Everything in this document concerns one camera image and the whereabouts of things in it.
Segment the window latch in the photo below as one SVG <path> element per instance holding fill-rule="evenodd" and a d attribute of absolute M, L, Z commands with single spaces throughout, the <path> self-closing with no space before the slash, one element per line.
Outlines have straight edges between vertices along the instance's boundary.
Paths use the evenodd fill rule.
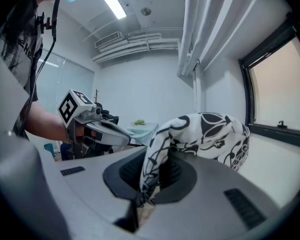
<path fill-rule="evenodd" d="M 277 127 L 278 128 L 287 128 L 287 126 L 284 125 L 284 121 L 283 120 L 279 121 L 279 124 L 277 125 Z"/>

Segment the black and white patterned fabric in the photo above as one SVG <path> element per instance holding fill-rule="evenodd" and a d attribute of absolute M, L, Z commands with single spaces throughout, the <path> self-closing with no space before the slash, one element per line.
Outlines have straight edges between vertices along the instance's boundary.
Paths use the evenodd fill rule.
<path fill-rule="evenodd" d="M 249 129 L 237 119 L 218 113 L 184 115 L 165 123 L 146 151 L 139 181 L 140 204 L 154 192 L 169 149 L 214 159 L 237 171 L 248 156 L 249 136 Z"/>

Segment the black window frame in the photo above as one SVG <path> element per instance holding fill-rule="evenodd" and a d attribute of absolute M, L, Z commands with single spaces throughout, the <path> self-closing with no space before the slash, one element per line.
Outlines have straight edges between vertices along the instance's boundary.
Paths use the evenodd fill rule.
<path fill-rule="evenodd" d="M 239 59 L 238 63 L 242 73 L 245 92 L 245 125 L 249 127 L 250 132 L 300 147 L 300 130 L 254 123 L 255 94 L 249 73 L 250 69 L 278 51 L 295 37 L 300 41 L 300 21 L 289 12 L 286 15 L 286 20 L 249 54 Z"/>

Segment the person's arm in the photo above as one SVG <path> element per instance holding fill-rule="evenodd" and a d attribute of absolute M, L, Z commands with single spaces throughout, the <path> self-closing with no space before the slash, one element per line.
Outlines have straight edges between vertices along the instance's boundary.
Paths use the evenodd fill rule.
<path fill-rule="evenodd" d="M 25 106 L 21 111 L 22 118 L 25 117 L 27 107 Z M 53 141 L 69 141 L 66 135 L 66 127 L 61 118 L 56 114 L 45 111 L 36 101 L 32 102 L 24 126 L 25 130 L 33 135 Z M 77 127 L 76 136 L 80 137 L 83 135 L 84 127 Z"/>

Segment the ceiling light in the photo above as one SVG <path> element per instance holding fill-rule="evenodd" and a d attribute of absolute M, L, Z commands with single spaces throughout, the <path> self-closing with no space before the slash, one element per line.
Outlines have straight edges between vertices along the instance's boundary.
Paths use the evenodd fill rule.
<path fill-rule="evenodd" d="M 113 11 L 114 15 L 116 16 L 116 18 L 118 20 L 127 16 L 118 0 L 104 0 L 104 1 L 107 3 L 107 5 Z"/>
<path fill-rule="evenodd" d="M 50 65 L 50 66 L 53 66 L 53 67 L 59 68 L 59 65 L 53 64 L 53 63 L 51 63 L 51 62 L 49 62 L 49 61 L 46 61 L 46 62 L 45 62 L 45 64 L 48 64 L 48 65 Z"/>

